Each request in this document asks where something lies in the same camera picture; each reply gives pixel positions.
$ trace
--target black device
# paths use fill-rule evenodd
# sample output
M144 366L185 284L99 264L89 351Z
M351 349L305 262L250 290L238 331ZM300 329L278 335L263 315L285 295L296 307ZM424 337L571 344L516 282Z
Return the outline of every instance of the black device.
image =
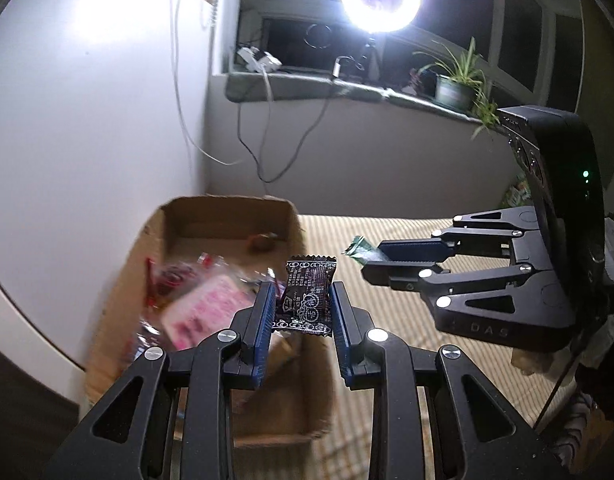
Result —
M458 215L427 240L383 241L391 261L369 262L362 275L420 292L442 332L541 352L575 340L580 351L614 313L593 137L569 112L499 112L533 206ZM508 258L509 266L453 274L439 265L456 254Z
M437 480L570 478L458 347L429 352L376 329L341 282L329 301L341 376L353 390L374 391L370 480L424 479L417 386L426 395ZM260 385L275 307L275 286L265 283L228 330L189 350L148 349L67 437L43 480L167 480L183 387L181 480L234 479L230 390Z

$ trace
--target white wall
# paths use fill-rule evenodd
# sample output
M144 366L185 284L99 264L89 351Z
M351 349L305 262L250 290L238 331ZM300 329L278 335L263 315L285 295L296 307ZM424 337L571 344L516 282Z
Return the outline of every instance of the white wall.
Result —
M181 100L198 142L211 12L182 0ZM0 17L0 286L81 365L142 224L204 189L176 111L170 16L171 0L12 0Z
M224 96L225 76L210 82L208 145L225 168L210 165L210 192L263 194L249 154L236 138L238 105ZM289 160L316 119L321 100L274 102L264 150L267 177ZM243 104L242 136L255 153L266 102ZM333 100L286 176L269 186L306 214L446 218L496 208L517 172L501 136L471 142L473 125L388 104Z

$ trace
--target pink package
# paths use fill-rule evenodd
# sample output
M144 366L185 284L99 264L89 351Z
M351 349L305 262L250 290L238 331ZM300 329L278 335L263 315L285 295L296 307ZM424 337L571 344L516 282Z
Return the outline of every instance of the pink package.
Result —
M218 274L175 300L161 316L162 326L177 350L228 328L234 314L254 303L228 274Z

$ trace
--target white cable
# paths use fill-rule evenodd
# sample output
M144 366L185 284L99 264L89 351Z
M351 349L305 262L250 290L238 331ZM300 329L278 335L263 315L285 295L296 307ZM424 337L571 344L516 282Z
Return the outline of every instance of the white cable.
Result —
M203 150L200 146L198 146L198 144L196 144L192 136L189 134L189 130L187 129L187 126L186 126L186 121L184 120L182 103L180 101L180 86L178 84L178 65L180 61L180 38L178 37L178 18L180 16L180 2L181 1L182 0L177 0L176 2L176 10L174 12L172 23L170 22L170 24L173 24L173 34L172 34L173 45L172 45L172 67L171 69L172 69L172 76L174 79L174 93L176 95L176 108L178 109L178 119L180 120L180 129L182 130L182 133L184 135L184 142L187 148L188 148L188 143L190 143L196 150L201 152L204 156L206 156L207 158L210 158L211 160L215 162L218 162L219 164L222 164L223 166L235 166L236 164L239 164L242 161L237 160L236 162L223 162L221 160L218 160L218 158L211 156L209 153Z
M264 89L266 91L267 105L269 106L267 110L267 122L266 122L266 126L264 127L263 139L260 142L260 151L258 151L258 164L260 165L260 173L261 175L264 176L263 150L264 150L264 144L267 138L267 133L269 133L269 126L271 125L271 108L272 108L272 102L274 101L274 94L271 91L271 83L269 82L269 74L267 74L266 69L264 68L264 65L261 65L260 69L262 70L262 73L263 73ZM267 184L264 180L263 180L263 187L264 187L264 192L269 194L267 190Z

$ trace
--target cardboard box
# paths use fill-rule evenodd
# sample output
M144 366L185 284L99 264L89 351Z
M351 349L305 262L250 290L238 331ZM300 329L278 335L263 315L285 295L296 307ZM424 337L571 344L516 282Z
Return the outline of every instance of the cardboard box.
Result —
M248 253L247 237L266 232L278 235L274 249ZM146 258L194 261L203 252L245 270L271 267L285 280L287 259L304 254L305 247L296 210L285 200L199 196L159 208L138 235L107 299L87 364L90 402L97 402L121 373L126 342L137 328L147 293ZM334 398L329 343L302 336L299 357L266 380L243 412L232 416L235 446L298 444L328 430Z

